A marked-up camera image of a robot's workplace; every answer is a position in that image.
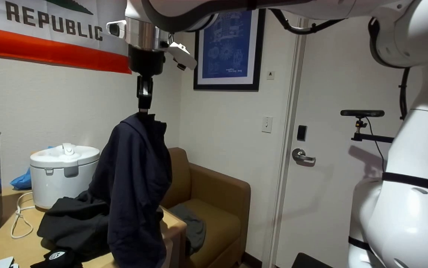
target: red stripe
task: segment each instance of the red stripe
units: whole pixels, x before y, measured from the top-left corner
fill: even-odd
[[[120,53],[36,38],[0,29],[0,56],[57,65],[132,73],[129,58]]]

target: brown couch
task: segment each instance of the brown couch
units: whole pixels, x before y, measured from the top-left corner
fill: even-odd
[[[170,149],[173,184],[163,205],[184,204],[206,223],[200,251],[182,259],[182,268],[231,268],[246,251],[250,184],[191,163],[181,147]]]

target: door handle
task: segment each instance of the door handle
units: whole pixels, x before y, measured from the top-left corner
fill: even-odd
[[[314,166],[317,163],[317,157],[313,156],[307,156],[304,149],[295,149],[292,151],[292,157],[299,163],[299,165],[305,165],[305,166]]]

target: couch cushion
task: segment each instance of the couch cushion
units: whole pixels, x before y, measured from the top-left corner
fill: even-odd
[[[207,227],[204,245],[191,256],[195,266],[209,266],[234,241],[241,238],[241,220],[236,214],[213,207],[201,199],[184,202]]]
[[[161,202],[164,207],[173,207],[191,198],[189,160],[187,150],[181,147],[173,147],[170,149],[170,156],[173,181],[166,198]]]

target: black jacket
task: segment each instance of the black jacket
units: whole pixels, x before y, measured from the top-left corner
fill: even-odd
[[[109,245],[120,266],[155,268],[166,257],[160,202],[172,184],[167,125],[137,113],[112,131],[90,193],[111,204]]]

